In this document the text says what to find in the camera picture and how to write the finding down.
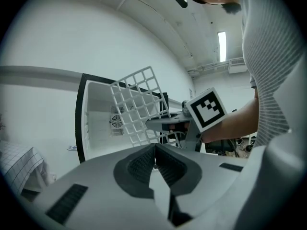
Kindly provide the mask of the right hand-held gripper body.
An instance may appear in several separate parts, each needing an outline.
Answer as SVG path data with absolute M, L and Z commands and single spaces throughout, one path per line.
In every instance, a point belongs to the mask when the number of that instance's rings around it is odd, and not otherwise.
M 189 127 L 180 137 L 180 147 L 200 151 L 203 133 L 220 123 L 225 116 L 226 109 L 214 87 L 184 102 L 179 115 L 179 125 L 184 128 L 188 123 Z

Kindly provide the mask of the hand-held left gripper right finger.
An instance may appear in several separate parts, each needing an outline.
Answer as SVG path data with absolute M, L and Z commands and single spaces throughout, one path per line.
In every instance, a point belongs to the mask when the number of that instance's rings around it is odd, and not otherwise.
M 156 144 L 155 158 L 170 188 L 169 219 L 196 218 L 224 195 L 247 163 L 166 144 Z

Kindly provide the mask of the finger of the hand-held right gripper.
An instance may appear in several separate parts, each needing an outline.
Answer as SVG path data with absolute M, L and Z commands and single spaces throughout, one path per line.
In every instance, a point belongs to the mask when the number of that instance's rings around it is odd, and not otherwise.
M 189 128 L 190 120 L 180 119 L 179 117 L 172 118 L 156 118 L 145 122 L 149 130 L 158 132 L 186 132 Z
M 169 119 L 169 118 L 179 118 L 181 112 L 173 112 L 169 114 L 160 115 L 157 119 Z

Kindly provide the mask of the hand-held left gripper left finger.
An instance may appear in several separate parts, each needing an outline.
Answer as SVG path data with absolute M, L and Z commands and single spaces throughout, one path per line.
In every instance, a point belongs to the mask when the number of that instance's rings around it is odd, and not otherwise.
M 81 163 L 34 200 L 69 230 L 166 230 L 149 187 L 154 148 L 144 145 Z

